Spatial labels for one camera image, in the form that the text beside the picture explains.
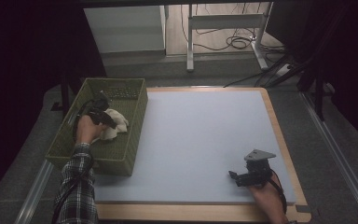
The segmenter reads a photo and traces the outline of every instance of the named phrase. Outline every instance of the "table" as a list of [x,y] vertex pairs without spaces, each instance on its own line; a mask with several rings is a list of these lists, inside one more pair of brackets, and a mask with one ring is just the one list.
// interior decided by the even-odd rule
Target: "table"
[[[260,91],[269,121],[276,136],[296,202],[288,206],[287,216],[300,222],[310,220],[310,213],[301,213],[307,202],[296,176],[282,132],[266,90],[261,88],[151,88],[156,91]],[[174,203],[97,203],[100,219],[118,220],[181,220],[181,221],[266,221],[267,218],[254,204],[174,204]]]

